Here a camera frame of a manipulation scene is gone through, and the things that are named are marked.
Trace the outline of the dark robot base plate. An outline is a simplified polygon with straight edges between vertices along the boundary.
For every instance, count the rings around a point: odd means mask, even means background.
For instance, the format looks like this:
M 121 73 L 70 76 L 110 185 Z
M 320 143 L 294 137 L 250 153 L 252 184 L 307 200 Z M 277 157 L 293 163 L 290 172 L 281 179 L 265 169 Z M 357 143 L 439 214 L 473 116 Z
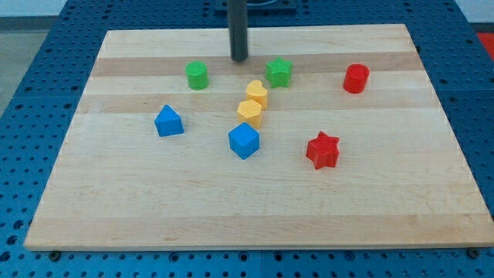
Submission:
M 213 0 L 216 12 L 228 11 L 228 0 Z M 298 0 L 247 0 L 246 6 L 249 11 L 293 11 L 297 9 Z

